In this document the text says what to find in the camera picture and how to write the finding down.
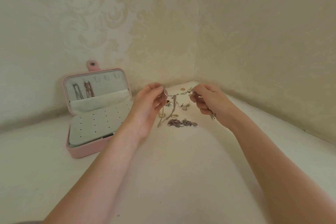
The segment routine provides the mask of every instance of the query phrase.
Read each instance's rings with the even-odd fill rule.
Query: hand
[[[131,111],[123,126],[132,129],[140,139],[145,139],[153,126],[160,109],[167,103],[160,83],[151,83],[144,87],[135,97]]]
[[[202,114],[216,114],[216,119],[225,127],[229,127],[232,115],[239,111],[227,96],[216,85],[198,84],[194,87],[190,100],[196,103]]]

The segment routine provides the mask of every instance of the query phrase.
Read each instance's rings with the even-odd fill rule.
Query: wallpaper
[[[197,0],[0,0],[0,130],[67,112],[67,74],[121,68],[136,93],[194,79]]]
[[[336,144],[336,0],[199,0],[198,81]]]

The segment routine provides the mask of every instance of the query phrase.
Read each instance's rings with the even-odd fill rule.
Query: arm
[[[125,122],[43,224],[106,223],[132,156],[167,98],[153,83],[140,91]]]
[[[210,110],[214,111],[237,138],[276,223],[336,223],[336,204],[329,195],[217,86],[198,85],[194,91],[191,100],[201,112],[211,115]]]

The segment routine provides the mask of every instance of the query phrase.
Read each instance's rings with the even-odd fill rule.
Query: jewelry box
[[[122,69],[100,70],[89,60],[89,72],[63,81],[70,121],[66,148],[73,158],[101,151],[123,123],[132,107],[132,94]]]

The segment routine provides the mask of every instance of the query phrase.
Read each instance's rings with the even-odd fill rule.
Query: forearm
[[[120,127],[43,224],[105,223],[138,143],[131,130]]]
[[[336,206],[241,111],[231,119],[233,132],[268,202],[276,223],[336,223]]]

